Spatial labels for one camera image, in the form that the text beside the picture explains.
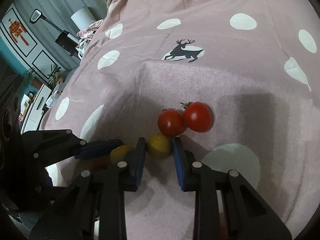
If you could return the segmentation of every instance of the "pink cloth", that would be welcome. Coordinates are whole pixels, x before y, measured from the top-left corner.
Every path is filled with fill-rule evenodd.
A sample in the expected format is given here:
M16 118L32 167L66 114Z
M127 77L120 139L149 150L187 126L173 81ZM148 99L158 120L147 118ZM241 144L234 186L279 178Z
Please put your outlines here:
M103 22L103 20L98 20L98 21L92 23L91 25L89 25L89 27L85 28L84 30L79 31L77 33L77 36L80 37L81 39L91 40L94 35L94 31L97 31L99 29L102 22Z
M108 0L108 8L43 127L134 147L159 132L162 109L204 102L215 124L186 130L184 148L210 168L238 170L296 237L320 202L320 20L308 0ZM83 164L58 163L58 185ZM194 203L173 157L147 155L138 192L125 193L128 239L192 239Z

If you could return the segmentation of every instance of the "white cabinet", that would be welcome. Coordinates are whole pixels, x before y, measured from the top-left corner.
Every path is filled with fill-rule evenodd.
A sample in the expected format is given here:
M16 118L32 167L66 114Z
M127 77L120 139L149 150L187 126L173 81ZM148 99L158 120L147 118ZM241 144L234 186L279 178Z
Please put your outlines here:
M41 89L36 94L35 99L30 105L28 112L22 124L21 134L27 131L37 130L43 116L42 108L50 96L51 89L46 85L42 85Z

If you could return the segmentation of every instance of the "curtain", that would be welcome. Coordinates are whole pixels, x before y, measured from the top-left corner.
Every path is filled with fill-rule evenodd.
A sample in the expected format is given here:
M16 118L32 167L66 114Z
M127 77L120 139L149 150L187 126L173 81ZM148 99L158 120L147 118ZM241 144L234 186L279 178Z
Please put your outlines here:
M80 59L71 57L55 43L60 33L47 22L41 19L35 24L29 22L34 9L42 11L55 25L73 35L76 35L79 29L70 17L83 6L87 6L97 20L104 19L107 15L106 0L15 0L14 5L32 33L68 71L75 69L80 64Z

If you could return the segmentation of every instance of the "black deer silhouette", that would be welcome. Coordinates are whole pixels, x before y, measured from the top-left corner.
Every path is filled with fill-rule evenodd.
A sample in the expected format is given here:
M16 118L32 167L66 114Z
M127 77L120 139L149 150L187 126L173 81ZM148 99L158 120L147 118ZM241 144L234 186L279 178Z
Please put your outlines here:
M194 62L195 60L198 59L198 55L201 51L203 51L203 49L201 50L184 50L184 48L186 47L187 44L192 44L194 42L196 42L195 40L189 40L188 39L188 42L185 42L185 43L181 43L183 41L185 41L186 39L182 39L181 41L177 41L177 44L178 46L175 47L171 52L170 52L170 55L168 56L165 56L164 57L164 60L169 60L169 59L173 59L175 57L179 57L179 56L185 56L186 58L193 58L193 60L190 60L189 62Z

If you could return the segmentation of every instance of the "lamp shade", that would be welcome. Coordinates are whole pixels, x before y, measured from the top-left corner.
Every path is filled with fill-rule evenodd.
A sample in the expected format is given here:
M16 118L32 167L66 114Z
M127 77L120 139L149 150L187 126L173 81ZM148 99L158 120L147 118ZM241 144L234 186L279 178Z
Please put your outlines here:
M83 30L92 24L92 22L97 21L87 6L83 6L80 10L76 11L71 16L71 19L77 25L79 30Z

